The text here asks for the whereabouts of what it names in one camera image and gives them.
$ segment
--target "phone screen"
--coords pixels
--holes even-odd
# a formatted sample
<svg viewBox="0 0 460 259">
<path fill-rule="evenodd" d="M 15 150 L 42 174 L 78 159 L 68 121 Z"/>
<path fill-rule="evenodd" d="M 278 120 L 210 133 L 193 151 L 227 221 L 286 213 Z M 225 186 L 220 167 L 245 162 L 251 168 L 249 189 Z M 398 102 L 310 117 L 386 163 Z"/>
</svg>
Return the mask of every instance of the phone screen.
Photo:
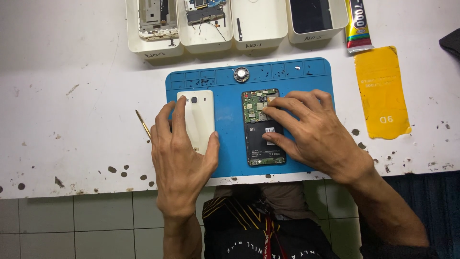
<svg viewBox="0 0 460 259">
<path fill-rule="evenodd" d="M 328 0 L 290 0 L 294 31 L 307 32 L 332 29 Z"/>
</svg>

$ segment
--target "left hand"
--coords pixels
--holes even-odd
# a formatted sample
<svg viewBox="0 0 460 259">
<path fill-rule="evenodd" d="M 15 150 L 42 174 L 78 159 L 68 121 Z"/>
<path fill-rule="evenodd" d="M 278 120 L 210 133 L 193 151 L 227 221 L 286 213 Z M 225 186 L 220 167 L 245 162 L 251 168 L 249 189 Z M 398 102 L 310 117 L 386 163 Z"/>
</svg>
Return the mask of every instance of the left hand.
<svg viewBox="0 0 460 259">
<path fill-rule="evenodd" d="M 166 218 L 188 218 L 195 213 L 196 199 L 219 163 L 216 131 L 209 137 L 204 156 L 194 151 L 185 129 L 186 101 L 181 96 L 177 104 L 164 105 L 150 129 L 158 186 L 156 205 Z M 172 110 L 171 133 L 168 116 Z"/>
</svg>

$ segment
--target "blue silicone repair mat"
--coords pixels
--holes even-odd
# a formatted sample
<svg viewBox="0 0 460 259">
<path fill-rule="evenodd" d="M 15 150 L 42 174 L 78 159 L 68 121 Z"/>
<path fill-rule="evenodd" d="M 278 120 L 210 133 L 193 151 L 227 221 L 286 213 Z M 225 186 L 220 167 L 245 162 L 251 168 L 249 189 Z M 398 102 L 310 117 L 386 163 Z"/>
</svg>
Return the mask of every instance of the blue silicone repair mat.
<svg viewBox="0 0 460 259">
<path fill-rule="evenodd" d="M 334 100 L 329 62 L 323 58 L 313 58 L 243 66 L 250 74 L 244 83 L 233 78 L 235 69 L 240 66 L 177 71 L 166 77 L 167 101 L 176 100 L 180 91 L 209 89 L 214 92 L 215 128 L 219 133 L 220 150 L 219 167 L 212 177 L 314 171 L 288 155 L 286 163 L 282 165 L 247 164 L 241 94 L 276 88 L 283 97 L 292 90 L 320 89 L 329 92 Z M 293 138 L 286 129 L 284 135 Z"/>
</svg>

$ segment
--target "hand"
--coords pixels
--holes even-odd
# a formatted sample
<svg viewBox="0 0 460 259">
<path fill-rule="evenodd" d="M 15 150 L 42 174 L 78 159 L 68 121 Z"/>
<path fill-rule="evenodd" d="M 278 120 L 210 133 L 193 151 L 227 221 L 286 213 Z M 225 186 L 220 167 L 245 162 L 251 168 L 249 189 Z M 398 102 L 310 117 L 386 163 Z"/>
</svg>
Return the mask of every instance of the hand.
<svg viewBox="0 0 460 259">
<path fill-rule="evenodd" d="M 194 151 L 185 129 L 185 96 L 163 106 L 150 129 L 152 160 L 156 172 L 156 205 L 164 217 L 187 218 L 195 212 L 201 189 L 216 170 L 219 159 L 219 136 L 209 137 L 206 154 Z M 172 113 L 172 133 L 169 113 Z"/>
<path fill-rule="evenodd" d="M 337 118 L 329 93 L 317 89 L 292 91 L 268 106 L 263 112 L 289 130 L 295 142 L 278 133 L 265 133 L 262 137 L 281 147 L 292 159 L 342 184 L 354 183 L 375 172 L 371 156 L 356 145 Z M 300 120 L 275 106 L 290 111 Z"/>
</svg>

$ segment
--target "red lanyard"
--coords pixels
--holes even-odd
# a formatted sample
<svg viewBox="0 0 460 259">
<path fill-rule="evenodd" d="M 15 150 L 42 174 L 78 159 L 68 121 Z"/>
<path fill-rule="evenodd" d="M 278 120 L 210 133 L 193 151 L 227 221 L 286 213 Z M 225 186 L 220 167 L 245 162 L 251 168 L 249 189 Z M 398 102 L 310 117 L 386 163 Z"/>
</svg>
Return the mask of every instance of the red lanyard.
<svg viewBox="0 0 460 259">
<path fill-rule="evenodd" d="M 288 259 L 288 256 L 283 250 L 280 241 L 278 240 L 278 236 L 276 235 L 275 228 L 272 226 L 272 221 L 268 213 L 265 215 L 265 220 L 267 222 L 267 230 L 265 231 L 265 247 L 264 247 L 264 259 L 271 259 L 271 235 L 274 234 L 278 245 L 280 246 L 280 251 L 282 255 L 282 259 Z"/>
</svg>

